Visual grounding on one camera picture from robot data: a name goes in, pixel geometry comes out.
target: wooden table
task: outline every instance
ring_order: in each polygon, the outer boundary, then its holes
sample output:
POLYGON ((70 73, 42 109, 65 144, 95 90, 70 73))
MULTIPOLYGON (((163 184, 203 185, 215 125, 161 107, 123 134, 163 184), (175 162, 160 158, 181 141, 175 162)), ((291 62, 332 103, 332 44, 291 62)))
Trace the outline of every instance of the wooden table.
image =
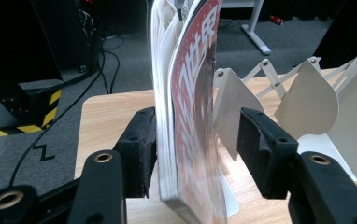
MULTIPOLYGON (((265 77, 256 77, 248 86, 257 92, 268 84, 265 77)), ((262 102, 266 114, 273 118, 279 104, 277 95, 270 93, 262 102)), ((153 91, 101 95, 88 99, 82 108, 75 178, 80 176, 89 155, 114 147, 136 111, 153 105, 153 91)), ((219 147, 219 156, 222 171, 240 204, 240 211, 228 217, 228 223, 291 222, 287 200, 263 199, 240 157, 233 161, 223 147, 219 147)), ((150 198, 128 199, 127 210, 129 223, 182 223, 179 217, 160 201, 157 166, 152 175, 150 198)))

